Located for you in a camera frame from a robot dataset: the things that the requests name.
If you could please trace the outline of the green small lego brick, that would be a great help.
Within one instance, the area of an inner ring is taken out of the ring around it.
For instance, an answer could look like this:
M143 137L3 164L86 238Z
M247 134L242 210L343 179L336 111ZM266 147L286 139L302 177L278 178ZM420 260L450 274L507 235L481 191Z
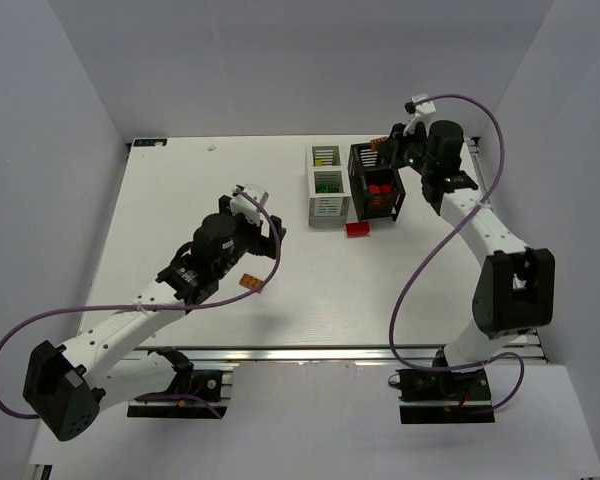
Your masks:
M316 186L317 194L335 194L340 192L341 187L334 184L321 184Z

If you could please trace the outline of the red lego brick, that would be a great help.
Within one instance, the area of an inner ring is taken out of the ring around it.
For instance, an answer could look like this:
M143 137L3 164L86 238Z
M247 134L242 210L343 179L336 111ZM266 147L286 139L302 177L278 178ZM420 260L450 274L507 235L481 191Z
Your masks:
M345 231L349 238L360 238L369 235L371 227L366 221L348 222L345 224Z

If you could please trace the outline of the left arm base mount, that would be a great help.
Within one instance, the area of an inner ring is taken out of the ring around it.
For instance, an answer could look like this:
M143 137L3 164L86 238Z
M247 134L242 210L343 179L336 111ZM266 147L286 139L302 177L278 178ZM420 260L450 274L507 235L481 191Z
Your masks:
M174 380L163 392L129 402L127 416L143 419L221 420L232 396L233 369L210 364Z

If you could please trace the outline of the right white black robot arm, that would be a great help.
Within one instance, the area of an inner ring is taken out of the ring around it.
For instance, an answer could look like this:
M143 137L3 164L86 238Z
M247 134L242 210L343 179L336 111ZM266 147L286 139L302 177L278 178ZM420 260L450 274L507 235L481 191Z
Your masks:
M420 175L424 199L462 238L481 268L471 320L435 363L438 368L475 370L518 336L551 323L555 257L519 239L488 207L478 184L461 167L463 145L461 126L440 120L412 127L396 124L373 148L391 166Z

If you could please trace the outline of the red flower lego piece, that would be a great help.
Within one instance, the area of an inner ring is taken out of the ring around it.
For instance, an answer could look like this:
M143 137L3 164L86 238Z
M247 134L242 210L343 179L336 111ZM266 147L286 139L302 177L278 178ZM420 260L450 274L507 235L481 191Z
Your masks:
M368 186L368 191L372 195L380 195L385 193L391 193L393 191L393 188L390 184L371 184Z

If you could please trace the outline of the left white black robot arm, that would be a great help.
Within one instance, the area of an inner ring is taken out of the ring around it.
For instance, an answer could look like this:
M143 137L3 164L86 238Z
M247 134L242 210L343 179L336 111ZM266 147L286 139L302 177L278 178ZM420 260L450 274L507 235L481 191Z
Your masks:
M269 194L252 184L219 200L191 241L132 303L58 346L43 341L30 354L23 397L57 440L83 433L97 415L145 394L184 397L193 365L173 347L151 351L138 367L124 357L169 324L198 308L246 255L280 259L286 233L265 210Z

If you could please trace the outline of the orange small lego piece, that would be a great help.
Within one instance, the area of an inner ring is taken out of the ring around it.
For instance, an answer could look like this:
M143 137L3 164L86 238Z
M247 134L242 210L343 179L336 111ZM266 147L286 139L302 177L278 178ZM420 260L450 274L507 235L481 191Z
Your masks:
M371 150L374 152L378 152L382 145L388 140L387 137L380 137L376 139L372 139L370 141Z

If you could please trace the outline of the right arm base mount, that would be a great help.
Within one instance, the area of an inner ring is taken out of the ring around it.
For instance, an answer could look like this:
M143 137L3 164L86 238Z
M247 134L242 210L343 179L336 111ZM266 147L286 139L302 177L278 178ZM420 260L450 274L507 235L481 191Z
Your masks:
M399 392L403 425L490 424L495 422L484 369L433 373L397 370L388 386Z

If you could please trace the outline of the orange lego brick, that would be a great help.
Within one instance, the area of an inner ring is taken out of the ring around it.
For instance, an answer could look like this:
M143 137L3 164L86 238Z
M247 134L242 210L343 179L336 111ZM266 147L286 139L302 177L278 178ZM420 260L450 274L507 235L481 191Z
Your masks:
M239 285L245 289L261 293L264 288L264 281L250 274L243 274L239 280Z

